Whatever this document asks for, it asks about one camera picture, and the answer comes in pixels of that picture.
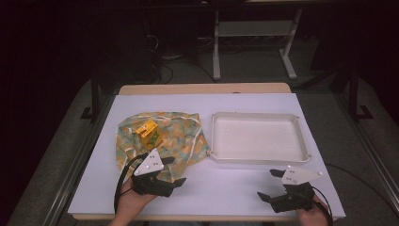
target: floor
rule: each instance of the floor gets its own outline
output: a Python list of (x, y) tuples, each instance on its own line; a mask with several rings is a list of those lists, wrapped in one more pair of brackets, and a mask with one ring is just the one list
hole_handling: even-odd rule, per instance
[[(245, 48), (236, 53), (221, 55), (222, 79), (219, 83), (285, 82), (294, 87), (320, 73), (310, 70), (317, 40), (295, 41), (290, 58), (298, 75), (296, 80), (290, 80), (286, 75), (279, 58), (282, 46), (283, 40), (256, 40), (250, 46), (242, 45)], [(182, 57), (165, 65), (160, 72), (163, 80), (170, 80), (171, 84), (214, 82), (210, 75), (210, 51), (200, 54), (196, 62)], [(397, 225), (398, 209), (391, 201), (394, 195), (387, 192), (389, 186), (375, 166), (375, 153), (390, 173), (391, 180), (399, 183), (399, 127), (379, 104), (373, 88), (361, 80), (359, 105), (366, 105), (374, 118), (353, 122), (346, 113), (348, 91), (332, 93), (328, 89), (332, 79), (330, 76), (309, 89), (293, 91), (346, 213), (346, 218), (338, 219), (334, 224)], [(112, 99), (110, 95), (101, 95), (101, 114), (95, 122), (80, 119), (85, 108), (90, 107), (89, 81), (81, 88), (8, 225), (108, 223), (107, 220), (76, 220), (67, 210)], [(297, 225), (297, 222), (278, 222), (276, 225)]]

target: white tray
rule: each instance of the white tray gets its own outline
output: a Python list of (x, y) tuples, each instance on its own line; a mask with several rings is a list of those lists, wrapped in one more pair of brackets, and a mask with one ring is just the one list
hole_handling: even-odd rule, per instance
[(218, 112), (212, 136), (216, 162), (300, 165), (311, 159), (293, 114)]

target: yellow block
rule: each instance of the yellow block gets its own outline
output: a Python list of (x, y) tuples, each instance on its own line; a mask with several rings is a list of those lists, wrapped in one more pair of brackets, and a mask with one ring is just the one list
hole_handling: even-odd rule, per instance
[(161, 143), (158, 124), (148, 120), (136, 129), (140, 142), (147, 150), (152, 150)]

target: patterned cloth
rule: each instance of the patterned cloth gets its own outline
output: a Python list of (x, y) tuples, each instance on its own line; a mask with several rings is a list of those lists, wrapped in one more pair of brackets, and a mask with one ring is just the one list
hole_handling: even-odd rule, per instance
[[(119, 124), (117, 132), (117, 165), (122, 169), (130, 159), (148, 153), (139, 142), (136, 129), (147, 120), (158, 124), (161, 144), (159, 155), (173, 156), (172, 164), (165, 166), (157, 176), (159, 180), (173, 182), (180, 179), (187, 166), (193, 165), (207, 156), (208, 143), (203, 135), (199, 114), (182, 112), (148, 112), (134, 115)], [(134, 163), (126, 175), (129, 178), (138, 163)]]

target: hand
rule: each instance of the hand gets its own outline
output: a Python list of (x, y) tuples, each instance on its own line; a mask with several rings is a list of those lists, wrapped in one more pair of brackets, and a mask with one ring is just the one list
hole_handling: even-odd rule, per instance
[(129, 178), (129, 180), (123, 184), (121, 193), (127, 190), (129, 191), (120, 196), (118, 211), (109, 226), (128, 225), (149, 202), (157, 197), (154, 195), (139, 195), (131, 189), (132, 187), (133, 181)]
[[(327, 209), (327, 206), (318, 196), (314, 195), (313, 199), (316, 202), (320, 202)], [(297, 209), (296, 214), (298, 215), (299, 222), (302, 226), (328, 226), (325, 214), (316, 205), (314, 205), (309, 211)]]

